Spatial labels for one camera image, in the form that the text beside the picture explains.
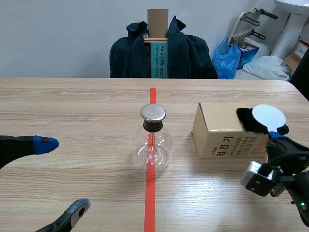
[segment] black jacket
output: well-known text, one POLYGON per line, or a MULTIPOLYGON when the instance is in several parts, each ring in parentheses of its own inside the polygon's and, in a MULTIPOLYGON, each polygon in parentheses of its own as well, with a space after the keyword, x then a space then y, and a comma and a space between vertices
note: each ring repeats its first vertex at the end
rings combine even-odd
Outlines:
POLYGON ((309 101, 309 49, 301 59, 297 69, 295 70, 290 83, 292 83, 309 101))
MULTIPOLYGON (((174 16, 168 30, 168 78, 218 79, 206 42, 184 35, 186 27, 174 16)), ((119 39, 111 48, 111 78, 150 78, 144 35, 147 23, 127 26, 128 37, 119 39)))

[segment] robotic arm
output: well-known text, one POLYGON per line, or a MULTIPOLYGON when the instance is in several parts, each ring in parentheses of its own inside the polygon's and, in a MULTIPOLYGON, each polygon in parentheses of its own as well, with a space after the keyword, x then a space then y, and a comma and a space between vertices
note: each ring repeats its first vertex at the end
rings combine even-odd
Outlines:
MULTIPOLYGON (((54 151, 59 142, 54 138, 35 136, 0 136, 0 169, 8 163, 30 155, 54 151)), ((90 207, 88 199, 75 201, 55 222, 37 232, 70 232, 90 207)))
POLYGON ((240 183, 262 197, 278 197, 288 191, 303 223, 309 227, 309 148, 276 132, 268 134, 268 162, 252 161, 240 183))

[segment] white sink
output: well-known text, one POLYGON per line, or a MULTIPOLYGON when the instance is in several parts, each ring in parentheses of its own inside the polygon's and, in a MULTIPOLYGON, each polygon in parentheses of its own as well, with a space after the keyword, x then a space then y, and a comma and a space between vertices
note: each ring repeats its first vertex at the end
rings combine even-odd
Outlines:
POLYGON ((309 0, 274 0, 284 11, 290 12, 288 23, 278 39, 271 55, 285 58, 291 54, 295 43, 309 16, 309 0))
POLYGON ((275 0, 282 10, 297 14, 309 15, 309 0, 275 0))

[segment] red tape line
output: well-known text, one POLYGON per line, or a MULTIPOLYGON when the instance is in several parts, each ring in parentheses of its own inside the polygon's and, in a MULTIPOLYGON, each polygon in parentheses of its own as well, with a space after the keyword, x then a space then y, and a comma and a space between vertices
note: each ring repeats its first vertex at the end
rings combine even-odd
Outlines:
MULTIPOLYGON (((156 88, 150 88, 150 103, 156 103, 156 88)), ((152 149, 152 134, 148 134, 147 171, 146 171, 146 194, 145 194, 145 222, 144 232, 155 232, 155 162, 149 161, 149 156, 155 158, 152 149)))

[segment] cardboard box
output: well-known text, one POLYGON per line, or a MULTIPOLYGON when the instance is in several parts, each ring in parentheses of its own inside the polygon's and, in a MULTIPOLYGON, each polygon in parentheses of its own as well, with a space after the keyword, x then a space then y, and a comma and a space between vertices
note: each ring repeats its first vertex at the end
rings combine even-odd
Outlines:
POLYGON ((168 9, 148 9, 148 33, 144 37, 150 78, 168 77, 168 9))
POLYGON ((169 10, 147 9, 148 35, 150 38, 166 38, 168 36, 169 10))
POLYGON ((298 67, 301 59, 304 57, 304 54, 308 50, 309 40, 299 39, 294 47, 294 50, 291 55, 283 59, 287 65, 295 72, 298 67))
POLYGON ((236 110, 254 108, 261 102, 202 102, 192 129, 200 158, 267 157, 264 134, 247 132, 236 110))

